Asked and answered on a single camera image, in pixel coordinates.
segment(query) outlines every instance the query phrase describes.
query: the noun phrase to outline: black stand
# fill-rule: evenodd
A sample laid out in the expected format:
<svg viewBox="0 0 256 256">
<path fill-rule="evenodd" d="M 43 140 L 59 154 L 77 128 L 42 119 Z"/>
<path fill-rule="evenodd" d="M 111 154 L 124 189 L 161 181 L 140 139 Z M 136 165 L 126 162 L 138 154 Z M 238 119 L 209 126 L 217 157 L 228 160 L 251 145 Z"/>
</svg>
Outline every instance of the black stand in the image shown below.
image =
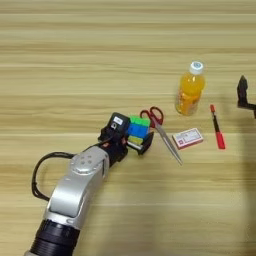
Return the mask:
<svg viewBox="0 0 256 256">
<path fill-rule="evenodd" d="M 247 80 L 244 76 L 241 76 L 239 84 L 237 86 L 237 95 L 238 95 L 237 106 L 239 108 L 245 108 L 245 109 L 253 110 L 254 118 L 256 119 L 256 105 L 248 103 L 248 101 L 247 101 L 247 92 L 246 92 L 247 89 L 248 89 Z"/>
</svg>

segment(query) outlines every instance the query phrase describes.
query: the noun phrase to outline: black cable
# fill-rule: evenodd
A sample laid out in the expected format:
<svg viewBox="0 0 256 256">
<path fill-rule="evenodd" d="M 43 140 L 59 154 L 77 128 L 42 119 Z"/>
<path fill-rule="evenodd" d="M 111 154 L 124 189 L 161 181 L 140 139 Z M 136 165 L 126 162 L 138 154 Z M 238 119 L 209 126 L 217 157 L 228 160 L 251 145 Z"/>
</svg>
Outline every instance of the black cable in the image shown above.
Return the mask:
<svg viewBox="0 0 256 256">
<path fill-rule="evenodd" d="M 89 148 L 91 147 L 94 147 L 94 146 L 101 146 L 107 142 L 109 142 L 110 140 L 112 139 L 112 137 L 108 138 L 107 140 L 104 140 L 104 141 L 101 141 L 99 143 L 96 143 L 90 147 L 88 147 L 87 149 L 85 149 L 84 151 L 88 150 Z M 38 169 L 40 167 L 40 165 L 42 164 L 42 162 L 44 162 L 46 159 L 49 159 L 49 158 L 66 158 L 66 159 L 72 159 L 73 157 L 75 156 L 75 154 L 71 154 L 71 153 L 66 153 L 66 152 L 52 152 L 52 153 L 49 153 L 45 156 L 43 156 L 39 161 L 38 163 L 36 164 L 35 168 L 34 168 L 34 171 L 33 171 L 33 175 L 32 175 L 32 181 L 31 181 L 31 189 L 32 189 L 32 194 L 39 198 L 39 199 L 43 199 L 45 201 L 49 201 L 50 198 L 46 195 L 44 195 L 37 187 L 37 182 L 36 182 L 36 176 L 37 176 L 37 172 L 38 172 Z"/>
</svg>

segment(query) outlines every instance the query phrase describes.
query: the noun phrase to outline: scissors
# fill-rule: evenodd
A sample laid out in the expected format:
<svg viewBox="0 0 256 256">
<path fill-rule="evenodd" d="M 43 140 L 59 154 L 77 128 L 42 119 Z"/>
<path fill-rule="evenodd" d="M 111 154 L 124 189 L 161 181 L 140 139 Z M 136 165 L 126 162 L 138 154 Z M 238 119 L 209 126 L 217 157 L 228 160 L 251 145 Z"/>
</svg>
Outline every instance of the scissors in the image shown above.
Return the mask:
<svg viewBox="0 0 256 256">
<path fill-rule="evenodd" d="M 158 107 L 151 107 L 149 110 L 143 109 L 140 112 L 140 117 L 143 116 L 143 114 L 147 115 L 147 117 L 150 119 L 150 127 L 156 128 L 159 134 L 161 135 L 161 138 L 163 139 L 165 145 L 167 148 L 171 151 L 173 156 L 176 158 L 176 160 L 179 162 L 180 165 L 182 165 L 182 160 L 171 143 L 169 137 L 167 136 L 166 132 L 162 128 L 162 124 L 164 122 L 164 114 L 163 111 Z"/>
</svg>

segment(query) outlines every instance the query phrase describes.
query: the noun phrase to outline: red scissors handle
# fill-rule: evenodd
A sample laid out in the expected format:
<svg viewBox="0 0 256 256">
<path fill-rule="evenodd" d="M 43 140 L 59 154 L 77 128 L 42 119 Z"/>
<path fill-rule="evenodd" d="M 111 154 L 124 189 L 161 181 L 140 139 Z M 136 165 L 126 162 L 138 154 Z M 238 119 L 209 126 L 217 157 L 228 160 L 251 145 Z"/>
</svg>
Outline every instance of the red scissors handle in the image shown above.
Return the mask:
<svg viewBox="0 0 256 256">
<path fill-rule="evenodd" d="M 163 111 L 158 108 L 158 107 L 151 107 L 148 110 L 144 109 L 140 112 L 140 117 L 143 116 L 143 114 L 146 114 L 147 117 L 150 119 L 151 123 L 150 123 L 150 127 L 152 128 L 155 128 L 156 125 L 155 125 L 155 121 L 162 125 L 163 124 L 163 121 L 164 121 L 164 114 L 163 114 Z"/>
</svg>

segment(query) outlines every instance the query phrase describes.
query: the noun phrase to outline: orange liquid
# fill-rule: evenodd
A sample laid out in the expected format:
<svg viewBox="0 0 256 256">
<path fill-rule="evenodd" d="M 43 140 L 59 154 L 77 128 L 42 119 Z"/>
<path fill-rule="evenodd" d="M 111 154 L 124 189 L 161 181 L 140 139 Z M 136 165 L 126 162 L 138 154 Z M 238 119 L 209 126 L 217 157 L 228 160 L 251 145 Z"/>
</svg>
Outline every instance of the orange liquid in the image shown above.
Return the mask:
<svg viewBox="0 0 256 256">
<path fill-rule="evenodd" d="M 193 75 L 190 72 L 181 77 L 180 90 L 176 100 L 179 113 L 189 116 L 196 112 L 202 90 L 205 86 L 203 75 Z"/>
</svg>

